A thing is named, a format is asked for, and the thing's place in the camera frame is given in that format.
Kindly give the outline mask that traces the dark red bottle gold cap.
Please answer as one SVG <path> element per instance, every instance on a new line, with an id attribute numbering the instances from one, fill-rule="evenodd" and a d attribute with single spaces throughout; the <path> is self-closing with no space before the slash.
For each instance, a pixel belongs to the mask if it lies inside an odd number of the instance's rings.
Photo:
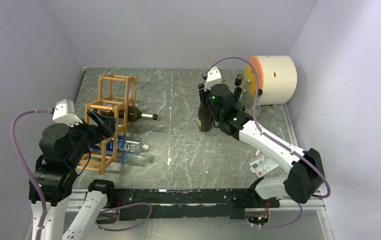
<path id="1" fill-rule="evenodd" d="M 209 107 L 202 104 L 198 107 L 197 126 L 201 132 L 209 132 L 214 127 L 214 118 Z"/>

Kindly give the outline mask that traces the clear blue labelled bottle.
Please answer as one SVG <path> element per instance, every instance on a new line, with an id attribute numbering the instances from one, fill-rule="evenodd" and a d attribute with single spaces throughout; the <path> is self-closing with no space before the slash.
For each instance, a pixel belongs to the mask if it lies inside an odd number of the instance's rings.
<path id="1" fill-rule="evenodd" d="M 142 138 L 118 135 L 117 138 L 117 152 L 118 153 L 127 153 L 140 155 L 141 153 L 148 152 L 150 150 L 150 145 L 144 143 Z M 101 150 L 102 148 L 99 145 L 91 145 L 90 149 Z M 114 151 L 114 139 L 111 139 L 105 147 L 106 151 Z"/>

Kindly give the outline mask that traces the clear bottle brown label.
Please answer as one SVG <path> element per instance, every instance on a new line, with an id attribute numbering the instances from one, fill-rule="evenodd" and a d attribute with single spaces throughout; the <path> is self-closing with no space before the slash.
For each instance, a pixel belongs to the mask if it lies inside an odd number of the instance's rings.
<path id="1" fill-rule="evenodd" d="M 234 80 L 234 85 L 236 87 L 241 88 L 242 86 L 242 81 L 243 81 L 244 76 L 242 74 L 237 74 Z"/>

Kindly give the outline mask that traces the clear round bottle white label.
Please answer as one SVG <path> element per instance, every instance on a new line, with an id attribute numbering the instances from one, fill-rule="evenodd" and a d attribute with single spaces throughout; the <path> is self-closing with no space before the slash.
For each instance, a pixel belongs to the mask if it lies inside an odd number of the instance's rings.
<path id="1" fill-rule="evenodd" d="M 258 88 L 255 92 L 254 92 L 254 99 L 253 99 L 253 105 L 252 105 L 252 116 L 253 116 L 253 120 L 255 121 L 256 118 L 257 118 L 257 105 L 259 104 L 259 98 L 263 95 L 263 90 Z"/>

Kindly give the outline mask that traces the dark green wine bottle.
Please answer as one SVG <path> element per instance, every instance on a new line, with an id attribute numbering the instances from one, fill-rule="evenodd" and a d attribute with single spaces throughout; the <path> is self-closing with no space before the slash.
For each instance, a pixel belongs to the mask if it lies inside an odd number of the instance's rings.
<path id="1" fill-rule="evenodd" d="M 233 100 L 235 103 L 235 108 L 244 112 L 246 110 L 246 106 L 241 102 L 242 93 L 243 89 L 240 86 L 236 86 L 233 90 Z"/>

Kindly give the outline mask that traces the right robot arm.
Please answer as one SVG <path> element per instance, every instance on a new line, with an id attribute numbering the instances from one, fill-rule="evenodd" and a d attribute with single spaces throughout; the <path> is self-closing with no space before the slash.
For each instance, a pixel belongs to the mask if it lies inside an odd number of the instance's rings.
<path id="1" fill-rule="evenodd" d="M 197 86 L 200 103 L 217 123 L 217 128 L 237 141 L 246 143 L 264 153 L 278 164 L 284 173 L 278 177 L 261 179 L 248 194 L 254 207 L 261 207 L 267 199 L 288 197 L 299 204 L 318 197 L 321 185 L 329 190 L 320 153 L 292 145 L 262 127 L 253 116 L 238 108 L 234 94 L 224 83 L 206 89 Z"/>

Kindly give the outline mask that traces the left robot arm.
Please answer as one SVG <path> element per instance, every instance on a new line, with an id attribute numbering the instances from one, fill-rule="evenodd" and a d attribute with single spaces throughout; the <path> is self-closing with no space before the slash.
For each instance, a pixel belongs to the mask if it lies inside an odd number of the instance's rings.
<path id="1" fill-rule="evenodd" d="M 98 210 L 110 208 L 117 201 L 111 181 L 91 184 L 90 205 L 82 209 L 73 221 L 72 230 L 63 233 L 64 217 L 78 177 L 76 168 L 90 146 L 110 139 L 115 134 L 115 117 L 103 116 L 94 110 L 87 115 L 95 121 L 88 124 L 75 114 L 61 113 L 60 107 L 53 110 L 54 124 L 42 132 L 35 170 L 29 180 L 29 200 L 33 214 L 35 240 L 79 240 L 83 239 Z"/>

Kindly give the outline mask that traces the left white base arm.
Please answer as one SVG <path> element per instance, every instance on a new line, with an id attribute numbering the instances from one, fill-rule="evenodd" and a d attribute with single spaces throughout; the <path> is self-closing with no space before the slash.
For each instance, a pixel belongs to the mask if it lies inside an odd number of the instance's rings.
<path id="1" fill-rule="evenodd" d="M 103 208 L 114 195 L 113 181 L 96 179 L 88 186 L 88 192 L 81 209 L 63 234 L 64 240 L 85 240 Z"/>

